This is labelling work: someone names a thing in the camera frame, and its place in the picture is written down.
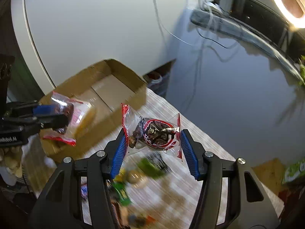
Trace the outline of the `clear packet dark dates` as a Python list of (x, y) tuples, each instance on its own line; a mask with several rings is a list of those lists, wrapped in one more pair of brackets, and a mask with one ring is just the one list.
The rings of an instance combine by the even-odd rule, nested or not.
[(42, 138), (76, 146), (76, 135), (85, 111), (85, 102), (53, 92), (50, 113), (53, 122)]

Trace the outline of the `green candy packet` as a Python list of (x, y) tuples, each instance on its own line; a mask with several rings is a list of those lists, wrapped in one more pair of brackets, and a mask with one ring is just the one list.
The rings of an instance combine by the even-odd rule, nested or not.
[(146, 158), (142, 158), (138, 164), (137, 167), (148, 177), (153, 179), (158, 179), (165, 175), (165, 173), (162, 173), (158, 169), (156, 169)]

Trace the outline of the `red-edged clear date packet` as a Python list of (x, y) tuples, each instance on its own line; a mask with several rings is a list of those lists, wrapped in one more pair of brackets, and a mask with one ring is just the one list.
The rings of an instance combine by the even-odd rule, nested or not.
[(127, 155), (148, 148), (167, 155), (182, 158), (181, 119), (177, 113), (170, 120), (144, 117), (130, 105), (121, 105), (121, 125), (127, 140)]

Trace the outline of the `green tissue box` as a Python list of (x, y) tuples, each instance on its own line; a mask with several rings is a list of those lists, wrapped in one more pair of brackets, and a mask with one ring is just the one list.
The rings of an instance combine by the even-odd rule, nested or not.
[(282, 184), (290, 184), (302, 180), (304, 178), (304, 158), (290, 165), (284, 171)]

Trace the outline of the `brown cardboard box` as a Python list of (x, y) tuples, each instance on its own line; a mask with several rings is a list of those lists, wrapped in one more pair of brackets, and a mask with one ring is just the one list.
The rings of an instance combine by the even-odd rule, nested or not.
[(95, 147), (102, 139), (121, 127), (121, 105), (130, 105), (134, 110), (146, 103), (146, 82), (121, 62), (102, 60), (70, 77), (40, 102), (51, 103), (53, 94), (59, 93), (79, 104), (92, 105), (89, 115), (77, 129), (75, 145), (46, 139), (47, 130), (40, 133), (44, 153), (56, 162), (66, 156), (78, 159)]

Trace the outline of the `black snack packet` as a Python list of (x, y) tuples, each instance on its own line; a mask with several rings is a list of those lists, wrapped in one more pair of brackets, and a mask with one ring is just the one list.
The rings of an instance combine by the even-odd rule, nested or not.
[(158, 152), (153, 152), (149, 154), (146, 159), (152, 164), (156, 169), (161, 171), (162, 173), (170, 173), (171, 168), (164, 162), (162, 155)]

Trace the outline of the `green potted plant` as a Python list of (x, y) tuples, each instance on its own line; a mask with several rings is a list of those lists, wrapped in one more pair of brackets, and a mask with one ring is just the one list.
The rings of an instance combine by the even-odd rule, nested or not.
[(305, 85), (305, 66), (304, 66), (304, 62), (305, 62), (305, 56), (301, 55), (299, 60), (298, 60), (298, 65), (299, 65), (299, 72), (300, 72), (300, 76), (302, 78), (302, 80), (299, 82), (300, 86), (304, 86)]

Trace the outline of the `grey fabric draft strip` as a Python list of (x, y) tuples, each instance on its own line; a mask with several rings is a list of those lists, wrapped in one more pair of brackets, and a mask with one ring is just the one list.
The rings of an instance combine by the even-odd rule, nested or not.
[(291, 58), (286, 56), (283, 50), (257, 30), (246, 26), (234, 18), (221, 15), (213, 15), (210, 29), (254, 45), (270, 57), (276, 59), (286, 71), (292, 74), (300, 84), (304, 85), (304, 78), (294, 66)]

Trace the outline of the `white power strip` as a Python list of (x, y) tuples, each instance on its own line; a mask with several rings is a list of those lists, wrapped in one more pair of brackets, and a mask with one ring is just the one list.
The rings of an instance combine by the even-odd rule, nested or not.
[(206, 11), (215, 11), (215, 12), (219, 12), (222, 13), (222, 10), (220, 8), (220, 6), (214, 2), (205, 2), (203, 3), (203, 9)]

